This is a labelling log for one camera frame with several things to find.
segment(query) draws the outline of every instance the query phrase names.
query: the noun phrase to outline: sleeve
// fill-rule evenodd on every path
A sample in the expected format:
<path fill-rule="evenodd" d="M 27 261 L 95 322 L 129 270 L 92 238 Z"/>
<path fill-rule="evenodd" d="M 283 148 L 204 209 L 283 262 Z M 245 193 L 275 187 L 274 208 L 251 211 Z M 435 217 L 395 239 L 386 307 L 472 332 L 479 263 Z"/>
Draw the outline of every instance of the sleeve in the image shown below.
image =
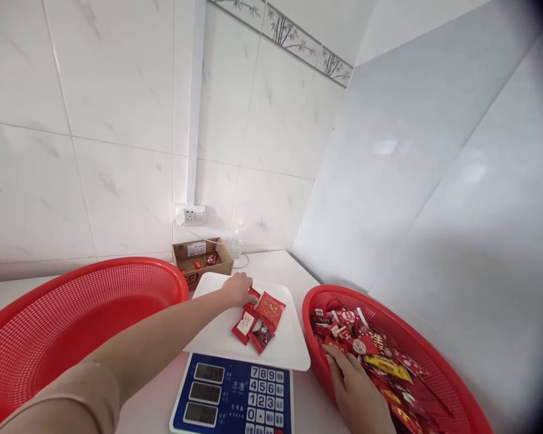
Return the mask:
<path fill-rule="evenodd" d="M 60 415 L 61 409 L 67 414 Z M 111 370 L 100 363 L 83 362 L 6 418 L 0 424 L 0 434 L 19 432 L 21 427 L 32 433 L 68 433 L 79 426 L 96 427 L 93 434 L 112 434 L 120 410 L 119 386 Z"/>

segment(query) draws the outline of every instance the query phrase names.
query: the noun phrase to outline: red plastic basket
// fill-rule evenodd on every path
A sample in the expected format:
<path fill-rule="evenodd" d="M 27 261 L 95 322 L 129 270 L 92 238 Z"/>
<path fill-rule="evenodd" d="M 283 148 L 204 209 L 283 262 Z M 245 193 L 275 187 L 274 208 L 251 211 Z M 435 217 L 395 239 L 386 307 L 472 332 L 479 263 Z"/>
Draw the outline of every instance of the red plastic basket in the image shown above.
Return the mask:
<path fill-rule="evenodd" d="M 314 313 L 314 308 L 325 305 L 333 295 L 338 297 L 346 309 L 359 307 L 367 321 L 392 335 L 399 350 L 412 357 L 428 371 L 430 375 L 426 377 L 427 385 L 454 415 L 454 418 L 437 419 L 444 432 L 450 434 L 493 432 L 481 407 L 457 373 L 415 329 L 370 297 L 341 286 L 320 285 L 306 294 L 303 300 L 302 318 L 312 369 L 334 405 L 336 405 L 336 400 L 328 363 L 314 338 L 310 324 L 310 314 Z"/>
<path fill-rule="evenodd" d="M 103 342 L 189 299 L 183 274 L 146 257 L 61 275 L 0 311 L 0 422 Z"/>

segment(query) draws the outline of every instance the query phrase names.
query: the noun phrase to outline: decorative tile border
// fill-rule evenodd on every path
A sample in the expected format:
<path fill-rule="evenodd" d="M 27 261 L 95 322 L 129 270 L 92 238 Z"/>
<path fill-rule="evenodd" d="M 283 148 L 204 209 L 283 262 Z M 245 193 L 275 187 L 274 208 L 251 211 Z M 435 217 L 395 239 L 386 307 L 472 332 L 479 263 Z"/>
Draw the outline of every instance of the decorative tile border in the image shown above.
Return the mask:
<path fill-rule="evenodd" d="M 298 60 L 347 87 L 354 67 L 264 0 L 208 0 Z"/>

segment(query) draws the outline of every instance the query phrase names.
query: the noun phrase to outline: hand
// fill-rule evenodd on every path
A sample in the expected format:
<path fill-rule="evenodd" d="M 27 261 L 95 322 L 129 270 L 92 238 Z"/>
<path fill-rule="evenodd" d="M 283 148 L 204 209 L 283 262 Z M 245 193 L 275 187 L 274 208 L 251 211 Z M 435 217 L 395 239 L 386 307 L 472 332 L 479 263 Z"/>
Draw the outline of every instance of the hand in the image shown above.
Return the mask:
<path fill-rule="evenodd" d="M 227 279 L 221 290 L 226 294 L 229 307 L 242 307 L 246 303 L 255 303 L 258 298 L 247 293 L 253 284 L 253 279 L 245 273 L 235 273 Z"/>
<path fill-rule="evenodd" d="M 323 345 L 344 423 L 352 434 L 395 434 L 388 404 L 356 357 Z"/>

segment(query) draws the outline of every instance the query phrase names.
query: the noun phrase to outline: wall socket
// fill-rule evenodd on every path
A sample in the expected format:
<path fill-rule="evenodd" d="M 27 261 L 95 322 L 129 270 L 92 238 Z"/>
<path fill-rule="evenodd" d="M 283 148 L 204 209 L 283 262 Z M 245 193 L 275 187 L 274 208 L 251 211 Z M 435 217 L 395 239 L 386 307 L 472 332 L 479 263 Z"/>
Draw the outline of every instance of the wall socket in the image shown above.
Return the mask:
<path fill-rule="evenodd" d="M 205 224 L 205 205 L 175 205 L 175 223 L 180 226 Z"/>

